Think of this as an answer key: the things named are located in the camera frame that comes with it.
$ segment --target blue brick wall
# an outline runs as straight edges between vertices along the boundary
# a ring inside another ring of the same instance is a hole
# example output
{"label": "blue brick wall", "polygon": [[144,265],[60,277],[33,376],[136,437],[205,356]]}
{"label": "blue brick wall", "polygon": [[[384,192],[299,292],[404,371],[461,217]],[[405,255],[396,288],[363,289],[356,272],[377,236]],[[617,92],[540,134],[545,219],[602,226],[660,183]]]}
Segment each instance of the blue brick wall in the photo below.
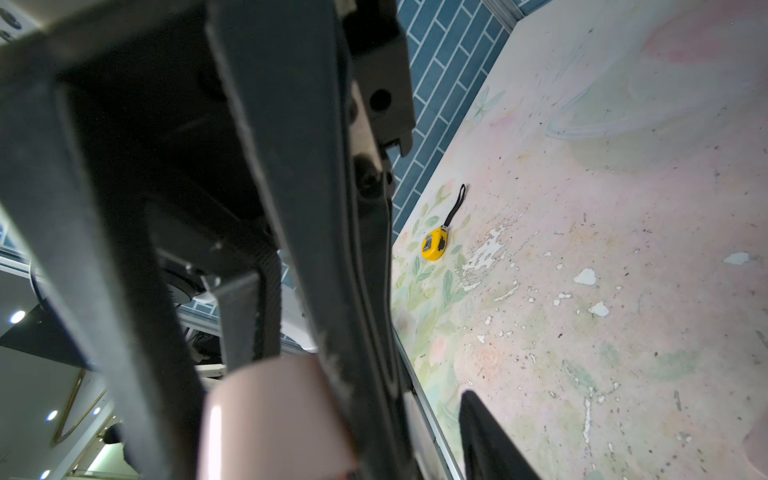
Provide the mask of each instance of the blue brick wall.
{"label": "blue brick wall", "polygon": [[480,0],[399,0],[398,19],[408,35],[416,129],[406,157],[397,148],[388,152],[398,184],[392,199],[394,236],[509,37]]}

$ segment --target yellow tape measure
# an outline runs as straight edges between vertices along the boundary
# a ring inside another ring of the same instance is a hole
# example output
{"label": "yellow tape measure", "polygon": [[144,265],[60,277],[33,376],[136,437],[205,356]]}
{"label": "yellow tape measure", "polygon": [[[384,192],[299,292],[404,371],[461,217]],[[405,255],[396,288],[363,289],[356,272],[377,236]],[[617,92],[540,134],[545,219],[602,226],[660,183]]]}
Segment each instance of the yellow tape measure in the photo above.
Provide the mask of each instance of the yellow tape measure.
{"label": "yellow tape measure", "polygon": [[433,262],[442,257],[445,248],[448,246],[448,225],[453,220],[453,216],[456,215],[458,208],[464,203],[464,196],[466,194],[467,187],[462,184],[462,187],[458,190],[456,205],[453,206],[451,213],[445,218],[444,224],[435,228],[424,238],[422,242],[422,257]]}

